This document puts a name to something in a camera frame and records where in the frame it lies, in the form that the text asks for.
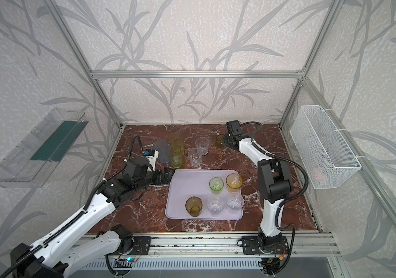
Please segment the small green plastic cup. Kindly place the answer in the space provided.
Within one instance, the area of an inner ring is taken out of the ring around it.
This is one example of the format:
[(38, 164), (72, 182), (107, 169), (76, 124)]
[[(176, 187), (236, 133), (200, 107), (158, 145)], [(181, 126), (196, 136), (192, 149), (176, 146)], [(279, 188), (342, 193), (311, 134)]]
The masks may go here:
[(213, 177), (209, 181), (209, 188), (214, 195), (218, 195), (222, 192), (225, 184), (224, 181), (219, 177)]

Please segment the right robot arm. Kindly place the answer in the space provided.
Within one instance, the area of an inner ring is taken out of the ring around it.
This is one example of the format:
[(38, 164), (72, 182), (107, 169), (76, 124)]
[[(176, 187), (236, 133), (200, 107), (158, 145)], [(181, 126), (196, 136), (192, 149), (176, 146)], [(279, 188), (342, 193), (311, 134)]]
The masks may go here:
[(262, 250), (279, 241), (283, 205), (292, 191), (292, 177), (287, 161), (281, 161), (275, 155), (259, 146), (248, 136), (223, 136), (222, 145), (235, 149), (247, 156), (258, 171), (258, 189), (264, 199), (263, 218), (259, 228), (258, 242)]

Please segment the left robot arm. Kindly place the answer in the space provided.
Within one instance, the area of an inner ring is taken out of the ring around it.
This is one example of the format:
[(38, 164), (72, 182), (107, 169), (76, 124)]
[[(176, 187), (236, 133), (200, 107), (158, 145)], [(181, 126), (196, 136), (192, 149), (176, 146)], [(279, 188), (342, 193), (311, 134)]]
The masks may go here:
[(110, 178), (90, 193), (86, 203), (52, 232), (33, 244), (19, 244), (10, 253), (11, 266), (1, 274), (6, 278), (67, 278), (101, 256), (125, 254), (133, 250), (133, 234), (122, 225), (112, 227), (93, 241), (74, 244), (103, 218), (151, 185), (168, 185), (175, 170), (155, 166), (155, 156), (129, 159)]

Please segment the clear faceted cup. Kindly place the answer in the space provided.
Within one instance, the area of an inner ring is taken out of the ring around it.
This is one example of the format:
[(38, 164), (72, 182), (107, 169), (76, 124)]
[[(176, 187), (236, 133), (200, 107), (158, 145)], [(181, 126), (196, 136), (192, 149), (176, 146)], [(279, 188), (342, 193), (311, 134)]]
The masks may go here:
[(226, 197), (226, 208), (229, 213), (235, 214), (242, 211), (244, 206), (244, 198), (240, 193), (230, 193)]
[(191, 148), (188, 151), (188, 159), (190, 165), (194, 168), (200, 168), (202, 164), (202, 154), (199, 149)]
[(223, 200), (219, 197), (212, 197), (207, 202), (207, 209), (211, 215), (220, 215), (225, 208)]
[(210, 140), (207, 137), (200, 137), (195, 141), (196, 148), (199, 150), (201, 156), (208, 154)]

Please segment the amber dimpled cup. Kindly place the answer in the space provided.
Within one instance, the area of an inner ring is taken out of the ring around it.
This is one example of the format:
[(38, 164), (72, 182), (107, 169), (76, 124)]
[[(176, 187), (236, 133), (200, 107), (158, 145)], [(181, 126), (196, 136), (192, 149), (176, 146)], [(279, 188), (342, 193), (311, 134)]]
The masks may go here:
[(202, 211), (203, 202), (199, 197), (192, 196), (186, 201), (185, 208), (190, 216), (198, 217)]
[(223, 147), (223, 139), (224, 139), (224, 134), (219, 134), (217, 135), (216, 139), (215, 139), (215, 146), (217, 148), (222, 148)]

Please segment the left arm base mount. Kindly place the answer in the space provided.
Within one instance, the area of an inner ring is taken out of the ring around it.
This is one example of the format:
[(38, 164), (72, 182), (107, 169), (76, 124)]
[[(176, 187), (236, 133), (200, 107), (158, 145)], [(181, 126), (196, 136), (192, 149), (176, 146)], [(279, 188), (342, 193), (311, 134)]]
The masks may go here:
[(151, 240), (150, 236), (127, 237), (121, 241), (113, 255), (146, 256), (149, 253)]

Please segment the yellow transparent plastic cup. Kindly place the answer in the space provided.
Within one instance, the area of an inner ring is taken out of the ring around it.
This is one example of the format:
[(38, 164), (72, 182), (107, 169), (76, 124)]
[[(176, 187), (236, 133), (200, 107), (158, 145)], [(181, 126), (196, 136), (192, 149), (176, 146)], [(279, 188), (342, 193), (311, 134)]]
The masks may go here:
[(227, 190), (231, 193), (239, 192), (243, 185), (242, 177), (237, 173), (231, 173), (226, 178)]

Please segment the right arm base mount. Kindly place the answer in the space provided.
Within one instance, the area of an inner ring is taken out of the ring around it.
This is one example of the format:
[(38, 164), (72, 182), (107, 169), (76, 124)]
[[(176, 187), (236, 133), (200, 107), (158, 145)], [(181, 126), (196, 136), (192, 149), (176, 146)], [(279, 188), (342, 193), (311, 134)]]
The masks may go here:
[(273, 237), (243, 236), (241, 247), (244, 255), (288, 254), (288, 242), (283, 234)]

